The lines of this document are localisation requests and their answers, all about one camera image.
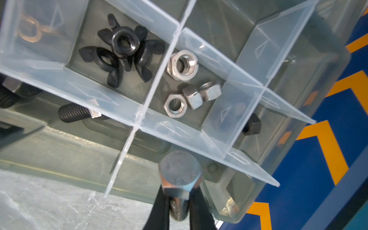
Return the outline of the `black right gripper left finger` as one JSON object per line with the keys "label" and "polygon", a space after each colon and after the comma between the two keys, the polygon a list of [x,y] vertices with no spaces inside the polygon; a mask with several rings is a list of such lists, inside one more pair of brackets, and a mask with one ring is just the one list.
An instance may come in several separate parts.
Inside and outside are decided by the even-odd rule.
{"label": "black right gripper left finger", "polygon": [[170,198],[159,188],[149,218],[143,230],[169,230],[170,229]]}

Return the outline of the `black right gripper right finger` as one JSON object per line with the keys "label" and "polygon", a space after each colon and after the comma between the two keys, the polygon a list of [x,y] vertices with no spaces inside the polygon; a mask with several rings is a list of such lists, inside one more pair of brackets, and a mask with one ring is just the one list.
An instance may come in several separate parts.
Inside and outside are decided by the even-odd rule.
{"label": "black right gripper right finger", "polygon": [[200,187],[191,192],[189,199],[190,230],[216,230]]}

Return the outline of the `silver bolt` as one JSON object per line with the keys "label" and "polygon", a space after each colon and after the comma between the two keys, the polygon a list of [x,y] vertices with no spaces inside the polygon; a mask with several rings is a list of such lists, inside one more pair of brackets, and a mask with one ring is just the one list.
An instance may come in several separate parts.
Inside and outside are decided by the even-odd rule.
{"label": "silver bolt", "polygon": [[203,180],[202,166],[189,152],[176,150],[159,162],[158,169],[163,194],[169,197],[170,216],[176,221],[185,220],[192,191]]}

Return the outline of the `black hex nut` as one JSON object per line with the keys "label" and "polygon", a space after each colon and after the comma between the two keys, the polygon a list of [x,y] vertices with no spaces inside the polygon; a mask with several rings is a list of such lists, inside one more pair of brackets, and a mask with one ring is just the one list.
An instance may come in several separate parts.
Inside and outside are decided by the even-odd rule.
{"label": "black hex nut", "polygon": [[245,136],[257,135],[257,134],[260,134],[261,128],[262,128],[261,120],[255,113],[253,113],[250,116],[246,125],[244,126],[242,133]]}

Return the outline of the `black hex bolt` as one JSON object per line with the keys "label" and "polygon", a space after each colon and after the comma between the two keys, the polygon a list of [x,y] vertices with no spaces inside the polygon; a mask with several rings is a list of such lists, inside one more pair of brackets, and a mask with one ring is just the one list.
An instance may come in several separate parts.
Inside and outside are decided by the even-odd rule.
{"label": "black hex bolt", "polygon": [[88,109],[75,103],[69,103],[61,106],[58,111],[58,117],[62,122],[71,123],[88,118],[103,119],[104,116],[94,110]]}
{"label": "black hex bolt", "polygon": [[17,102],[36,96],[42,89],[1,73],[1,109],[6,109]]}

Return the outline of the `black wing nut cluster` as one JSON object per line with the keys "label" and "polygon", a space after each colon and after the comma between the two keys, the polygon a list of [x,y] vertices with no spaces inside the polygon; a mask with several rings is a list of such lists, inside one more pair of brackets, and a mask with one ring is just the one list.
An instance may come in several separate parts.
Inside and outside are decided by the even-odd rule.
{"label": "black wing nut cluster", "polygon": [[152,72],[148,69],[153,55],[162,55],[165,53],[166,43],[162,40],[149,39],[141,43],[134,56],[136,71],[144,82],[149,82],[152,78]]}
{"label": "black wing nut cluster", "polygon": [[135,29],[121,26],[112,13],[108,14],[107,19],[110,28],[99,30],[97,35],[112,48],[124,70],[129,72],[132,69],[134,55],[148,36],[148,30],[141,25]]}

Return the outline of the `brass wing nut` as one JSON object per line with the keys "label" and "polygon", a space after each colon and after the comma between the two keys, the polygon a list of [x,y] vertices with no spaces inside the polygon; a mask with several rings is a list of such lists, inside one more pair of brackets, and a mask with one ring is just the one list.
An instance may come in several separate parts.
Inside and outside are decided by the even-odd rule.
{"label": "brass wing nut", "polygon": [[37,43],[43,36],[62,36],[64,33],[49,25],[41,24],[32,16],[22,14],[17,35],[26,42]]}

